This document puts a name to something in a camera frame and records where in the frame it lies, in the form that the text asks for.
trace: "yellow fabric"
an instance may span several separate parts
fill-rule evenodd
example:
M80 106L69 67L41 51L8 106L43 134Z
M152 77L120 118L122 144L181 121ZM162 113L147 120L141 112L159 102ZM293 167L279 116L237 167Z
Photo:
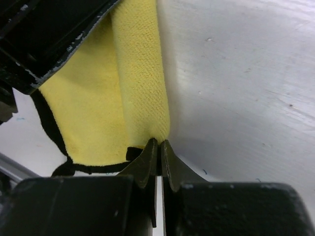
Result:
M40 91L74 163L122 163L127 147L166 139L155 0L123 0Z

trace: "yellow cloth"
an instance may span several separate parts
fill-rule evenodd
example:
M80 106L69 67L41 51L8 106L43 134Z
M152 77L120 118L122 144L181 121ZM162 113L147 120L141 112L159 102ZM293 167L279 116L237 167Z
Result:
M155 0L123 0L40 87L76 164L126 161L169 133Z

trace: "folded cloth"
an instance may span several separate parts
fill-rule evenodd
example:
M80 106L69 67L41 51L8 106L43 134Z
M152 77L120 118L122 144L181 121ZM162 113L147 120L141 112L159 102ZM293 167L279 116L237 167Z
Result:
M119 3L40 93L44 99L37 92L33 100L42 125L68 156L62 169L103 172L126 164L128 147L165 140L170 119L156 0ZM51 112L57 125L48 121Z

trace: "white table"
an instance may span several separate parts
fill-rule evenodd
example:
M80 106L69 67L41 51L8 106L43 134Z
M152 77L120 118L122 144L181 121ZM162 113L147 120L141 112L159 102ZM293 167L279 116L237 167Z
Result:
M315 221L315 2L157 1L176 153L209 180L291 184ZM49 176L65 157L16 97L0 152Z

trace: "scratch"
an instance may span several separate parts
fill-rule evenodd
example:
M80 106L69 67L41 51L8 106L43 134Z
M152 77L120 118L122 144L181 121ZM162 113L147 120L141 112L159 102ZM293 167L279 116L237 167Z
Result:
M53 216L56 200L57 200L57 197L58 197L58 194L59 194L59 192L61 190L62 185L63 185L63 179L61 179L60 184L59 184L58 188L56 189L56 192L55 192L55 194L53 196L53 200L52 200L52 203L51 203L51 206L50 206L50 209L49 209L47 220L46 220L45 226L43 227L41 235L46 235L46 230L48 228L49 221L50 221L51 217Z

